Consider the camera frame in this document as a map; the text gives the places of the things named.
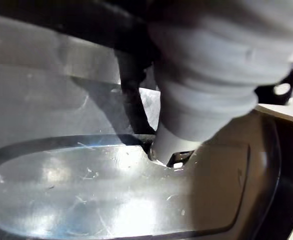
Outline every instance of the scratched plastic surface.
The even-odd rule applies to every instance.
[[[24,155],[0,165],[0,229],[112,239],[227,228],[240,204],[247,151],[203,146],[178,169],[150,162],[140,146],[79,143]]]

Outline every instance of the black plastic edge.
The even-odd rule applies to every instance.
[[[293,122],[275,117],[282,157],[278,187],[256,240],[287,240],[293,231]]]

